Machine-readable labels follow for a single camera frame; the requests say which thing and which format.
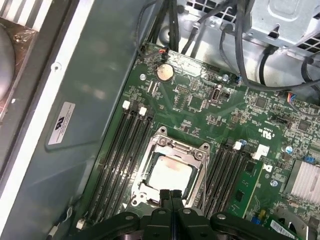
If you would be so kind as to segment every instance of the cable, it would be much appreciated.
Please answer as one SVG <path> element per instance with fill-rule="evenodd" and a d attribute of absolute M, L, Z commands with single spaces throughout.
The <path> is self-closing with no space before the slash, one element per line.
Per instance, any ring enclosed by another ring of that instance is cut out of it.
<path fill-rule="evenodd" d="M 159 1 L 159 0 L 154 0 L 152 2 L 149 2 L 147 3 L 146 5 L 144 5 L 139 13 L 139 18 L 138 18 L 138 22 L 136 24 L 136 29 L 135 29 L 135 44 L 136 44 L 136 49 L 138 51 L 138 54 L 144 58 L 144 59 L 147 59 L 147 58 L 151 58 L 151 57 L 154 57 L 154 56 L 157 56 L 157 55 L 160 55 L 161 54 L 161 50 L 160 49 L 159 51 L 156 51 L 156 52 L 153 52 L 153 53 L 150 53 L 148 55 L 145 55 L 141 49 L 140 49 L 140 26 L 141 26 L 141 21 L 142 21 L 142 18 L 144 16 L 144 13 L 145 11 L 152 5 L 156 4 L 156 2 Z"/>
<path fill-rule="evenodd" d="M 313 82 L 306 82 L 298 85 L 273 87 L 273 86 L 264 86 L 259 83 L 250 81 L 246 73 L 246 67 L 244 62 L 244 50 L 243 50 L 243 28 L 244 28 L 245 13 L 246 13 L 246 1 L 238 0 L 237 16 L 236 16 L 236 22 L 235 22 L 235 57 L 236 57 L 236 62 L 237 62 L 243 83 L 247 87 L 257 91 L 262 91 L 262 92 L 280 92 L 280 91 L 292 91 L 294 89 L 311 87 L 320 83 L 320 79 L 317 79 Z"/>
<path fill-rule="evenodd" d="M 319 118 L 320 114 L 309 114 L 309 113 L 305 113 L 303 111 L 301 111 L 297 106 L 294 105 L 293 100 L 296 98 L 296 95 L 293 93 L 288 92 L 288 96 L 286 101 L 288 102 L 288 104 L 290 105 L 290 107 L 293 108 L 293 110 L 295 110 L 296 112 L 305 115 L 306 117 L 309 118 Z"/>
<path fill-rule="evenodd" d="M 178 4 L 177 0 L 169 1 L 169 46 L 170 49 L 178 52 L 179 51 L 179 23 L 178 23 Z"/>
<path fill-rule="evenodd" d="M 216 8 L 212 9 L 210 12 L 206 13 L 205 15 L 203 15 L 197 22 L 199 24 L 202 24 L 206 19 L 226 10 L 226 8 L 228 7 L 232 7 L 233 5 L 235 5 L 237 2 L 237 0 L 225 0 L 224 2 L 222 2 L 221 4 L 219 4 L 218 6 L 216 6 Z M 194 41 L 196 35 L 198 32 L 198 28 L 197 27 L 193 27 L 190 33 L 190 36 L 188 38 L 188 41 L 186 42 L 185 46 L 183 47 L 181 54 L 186 54 L 188 49 L 190 48 L 192 42 Z"/>
<path fill-rule="evenodd" d="M 309 83 L 309 82 L 312 82 L 312 78 L 310 77 L 309 75 L 309 72 L 308 72 L 308 64 L 313 64 L 314 63 L 314 57 L 316 55 L 318 55 L 320 53 L 317 52 L 311 56 L 308 56 L 308 57 L 305 57 L 303 62 L 302 62 L 302 65 L 301 65 L 301 75 L 302 75 L 302 78 L 303 80 L 306 82 L 306 83 Z M 320 98 L 320 87 L 319 86 L 312 86 L 312 89 L 315 90 L 318 94 L 319 94 L 319 98 Z"/>
<path fill-rule="evenodd" d="M 277 47 L 277 46 L 269 45 L 268 47 L 266 47 L 263 50 L 263 53 L 262 53 L 263 57 L 262 57 L 262 60 L 260 62 L 260 66 L 259 66 L 259 80 L 262 85 L 266 85 L 266 81 L 265 81 L 266 61 L 268 60 L 269 56 L 274 54 L 278 49 L 279 49 L 279 47 Z"/>
<path fill-rule="evenodd" d="M 227 55 L 224 50 L 224 41 L 226 38 L 226 33 L 231 33 L 233 31 L 233 26 L 231 24 L 227 24 L 221 32 L 220 42 L 219 42 L 219 51 L 222 59 L 224 62 L 228 65 L 228 67 L 231 69 L 231 72 L 239 76 L 239 71 L 231 64 L 229 59 L 227 58 Z"/>

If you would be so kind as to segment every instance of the gray panel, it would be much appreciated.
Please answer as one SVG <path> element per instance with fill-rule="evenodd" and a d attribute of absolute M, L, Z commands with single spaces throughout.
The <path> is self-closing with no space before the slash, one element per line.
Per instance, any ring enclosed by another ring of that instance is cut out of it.
<path fill-rule="evenodd" d="M 44 239 L 70 199 L 83 191 L 135 58 L 143 4 L 95 1 L 1 239 Z M 65 101 L 75 103 L 69 126 L 61 144 L 48 146 Z"/>

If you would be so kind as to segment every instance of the capacitor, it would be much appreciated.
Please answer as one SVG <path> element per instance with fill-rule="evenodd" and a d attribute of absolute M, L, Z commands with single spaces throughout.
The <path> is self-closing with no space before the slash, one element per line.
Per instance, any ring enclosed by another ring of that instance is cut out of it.
<path fill-rule="evenodd" d="M 286 153 L 286 154 L 292 154 L 292 153 L 294 152 L 293 147 L 292 147 L 292 146 L 288 146 L 288 145 L 283 146 L 283 147 L 281 148 L 281 150 L 282 150 L 282 152 L 284 152 L 284 153 Z"/>

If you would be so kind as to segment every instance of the black cable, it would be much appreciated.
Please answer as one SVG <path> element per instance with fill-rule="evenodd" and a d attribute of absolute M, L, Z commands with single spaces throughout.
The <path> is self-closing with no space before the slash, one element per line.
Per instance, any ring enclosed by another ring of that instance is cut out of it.
<path fill-rule="evenodd" d="M 266 61 L 268 60 L 269 56 L 274 54 L 278 49 L 279 49 L 279 47 L 277 47 L 277 46 L 269 45 L 263 50 L 263 53 L 262 53 L 263 57 L 262 57 L 262 60 L 260 62 L 260 66 L 259 66 L 259 80 L 262 85 L 266 85 L 266 81 L 265 81 Z"/>
<path fill-rule="evenodd" d="M 303 80 L 306 82 L 306 83 L 310 83 L 312 82 L 312 78 L 310 77 L 309 75 L 309 72 L 308 72 L 308 64 L 313 64 L 314 63 L 314 57 L 319 54 L 320 52 L 317 52 L 311 56 L 308 56 L 308 57 L 305 57 L 304 58 L 304 61 L 302 62 L 302 65 L 301 65 L 301 75 L 302 75 L 302 78 Z M 320 87 L 319 86 L 312 86 L 312 89 L 315 90 L 318 94 L 319 94 L 319 98 L 320 98 Z"/>
<path fill-rule="evenodd" d="M 298 85 L 291 86 L 264 86 L 259 83 L 250 81 L 247 77 L 246 67 L 244 62 L 244 50 L 243 50 L 243 30 L 244 30 L 244 18 L 246 13 L 246 1 L 238 0 L 237 3 L 237 15 L 235 22 L 235 57 L 239 67 L 240 75 L 244 85 L 257 91 L 262 92 L 280 92 L 280 91 L 292 91 L 294 89 L 301 89 L 314 86 L 320 83 L 320 79 L 313 82 L 306 82 Z"/>
<path fill-rule="evenodd" d="M 146 59 L 146 58 L 151 58 L 151 57 L 154 57 L 154 56 L 156 56 L 156 55 L 161 54 L 159 51 L 157 51 L 157 52 L 153 52 L 153 53 L 150 53 L 150 54 L 145 55 L 145 54 L 141 51 L 141 49 L 140 49 L 140 26 L 141 26 L 142 18 L 143 18 L 143 16 L 144 16 L 145 11 L 146 11 L 150 6 L 156 4 L 157 1 L 159 1 L 159 0 L 154 0 L 154 1 L 152 1 L 152 2 L 149 2 L 149 3 L 147 3 L 146 5 L 144 5 L 144 6 L 142 7 L 142 9 L 141 9 L 141 11 L 140 11 L 140 13 L 139 13 L 138 22 L 137 22 L 137 24 L 136 24 L 136 29 L 135 29 L 135 44 L 136 44 L 136 49 L 137 49 L 137 51 L 138 51 L 138 54 L 139 54 L 142 58 L 144 58 L 144 59 Z"/>
<path fill-rule="evenodd" d="M 179 23 L 177 0 L 169 1 L 169 48 L 175 52 L 179 51 Z"/>
<path fill-rule="evenodd" d="M 233 31 L 233 26 L 231 24 L 227 24 L 222 29 L 220 42 L 219 42 L 219 51 L 220 51 L 220 55 L 221 55 L 223 61 L 228 65 L 228 67 L 230 68 L 231 72 L 233 72 L 234 74 L 239 76 L 239 71 L 231 64 L 231 62 L 227 58 L 227 55 L 226 55 L 225 50 L 224 50 L 224 41 L 225 41 L 225 38 L 226 38 L 226 33 L 232 33 L 232 31 Z"/>
<path fill-rule="evenodd" d="M 161 25 L 165 20 L 168 9 L 169 9 L 169 1 L 164 0 L 159 10 L 159 13 L 155 18 L 154 24 L 151 28 L 149 37 L 147 39 L 148 42 L 152 42 L 153 44 L 157 43 L 157 39 L 161 30 Z"/>
<path fill-rule="evenodd" d="M 228 7 L 232 7 L 236 4 L 237 0 L 226 0 L 224 2 L 222 2 L 221 4 L 219 4 L 218 6 L 216 6 L 216 8 L 212 9 L 210 12 L 206 13 L 205 15 L 203 15 L 197 22 L 199 24 L 202 24 L 206 19 L 226 10 L 226 8 Z M 188 49 L 190 48 L 192 42 L 194 41 L 196 35 L 198 32 L 198 28 L 197 27 L 193 27 L 190 33 L 190 36 L 188 38 L 188 41 L 186 42 L 185 46 L 183 47 L 181 53 L 182 54 L 186 54 Z"/>

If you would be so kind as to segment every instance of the blue connector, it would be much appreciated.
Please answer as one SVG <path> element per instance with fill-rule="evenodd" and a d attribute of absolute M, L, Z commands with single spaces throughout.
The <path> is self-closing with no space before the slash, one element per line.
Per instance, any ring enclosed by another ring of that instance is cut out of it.
<path fill-rule="evenodd" d="M 304 161 L 309 163 L 309 164 L 315 164 L 316 163 L 316 158 L 313 156 L 305 156 Z"/>

